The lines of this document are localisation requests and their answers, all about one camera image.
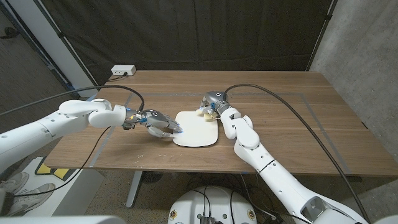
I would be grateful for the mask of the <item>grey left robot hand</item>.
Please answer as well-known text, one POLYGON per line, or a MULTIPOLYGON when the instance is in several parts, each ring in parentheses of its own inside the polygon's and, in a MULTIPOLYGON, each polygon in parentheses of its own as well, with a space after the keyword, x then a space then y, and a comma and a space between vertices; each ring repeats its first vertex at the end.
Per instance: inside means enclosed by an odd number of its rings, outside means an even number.
POLYGON ((149 134, 158 138, 172 138, 174 132, 183 132, 179 123, 160 111, 126 110, 126 118, 122 124, 123 129, 134 129, 137 124, 145 126, 149 134))

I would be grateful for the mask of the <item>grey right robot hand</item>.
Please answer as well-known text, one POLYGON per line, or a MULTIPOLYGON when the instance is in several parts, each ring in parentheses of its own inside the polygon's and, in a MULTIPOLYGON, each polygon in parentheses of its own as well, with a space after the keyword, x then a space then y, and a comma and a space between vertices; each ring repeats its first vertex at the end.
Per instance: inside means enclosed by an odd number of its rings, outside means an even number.
POLYGON ((229 109, 231 105, 224 99, 224 92, 209 91, 202 98, 199 114, 207 121, 220 119, 224 111, 229 109))

